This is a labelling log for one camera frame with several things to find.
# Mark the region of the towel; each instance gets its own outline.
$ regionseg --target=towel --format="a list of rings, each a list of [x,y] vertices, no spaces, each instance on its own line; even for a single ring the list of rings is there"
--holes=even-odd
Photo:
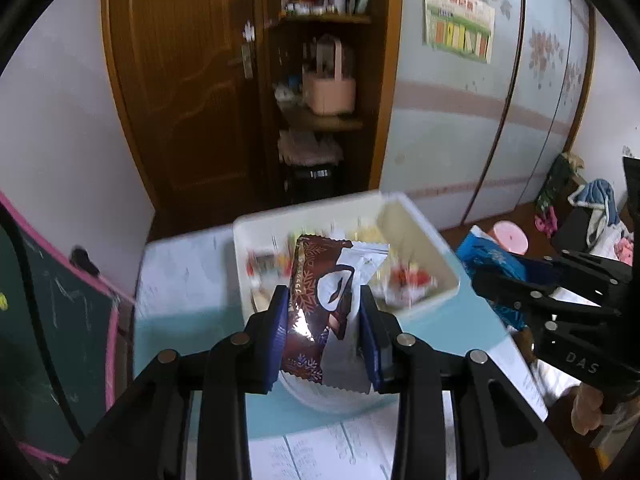
[[[620,222],[613,188],[603,178],[583,184],[569,195],[568,200],[574,207],[585,207],[593,211],[587,227],[588,248],[593,247],[605,227],[617,225]]]

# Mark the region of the white paper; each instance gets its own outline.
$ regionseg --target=white paper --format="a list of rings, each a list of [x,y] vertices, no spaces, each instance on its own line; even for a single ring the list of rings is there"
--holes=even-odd
[[[254,480],[389,480],[398,404],[317,430],[251,440]]]
[[[540,419],[548,414],[520,351],[505,338],[488,351]],[[446,478],[456,479],[456,444],[449,392],[442,393]],[[311,431],[249,442],[254,480],[389,480],[396,449],[399,402]]]
[[[140,269],[136,319],[228,308],[239,302],[231,226],[153,242]]]
[[[549,414],[545,401],[533,380],[529,367],[522,358],[516,343],[508,336],[491,348],[488,352],[491,359],[498,365],[507,378],[513,383],[541,420]]]

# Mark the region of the poster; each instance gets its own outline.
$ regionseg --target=poster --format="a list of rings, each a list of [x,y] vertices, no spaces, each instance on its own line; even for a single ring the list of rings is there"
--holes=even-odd
[[[482,63],[491,62],[495,9],[482,0],[424,0],[425,43]]]

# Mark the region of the chalkboard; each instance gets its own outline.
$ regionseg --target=chalkboard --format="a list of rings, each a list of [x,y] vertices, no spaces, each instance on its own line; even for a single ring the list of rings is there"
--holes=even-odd
[[[63,265],[33,232],[15,225],[22,242],[17,248],[5,227],[0,226],[0,413],[17,441],[68,458],[106,412],[113,298]],[[36,314],[30,312],[20,254],[28,261]]]

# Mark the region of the chocolate snack wrapper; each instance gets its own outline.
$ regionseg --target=chocolate snack wrapper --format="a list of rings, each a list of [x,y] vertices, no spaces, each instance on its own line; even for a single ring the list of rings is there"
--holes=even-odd
[[[369,393],[357,355],[360,285],[388,245],[302,235],[296,241],[281,370],[315,383]]]

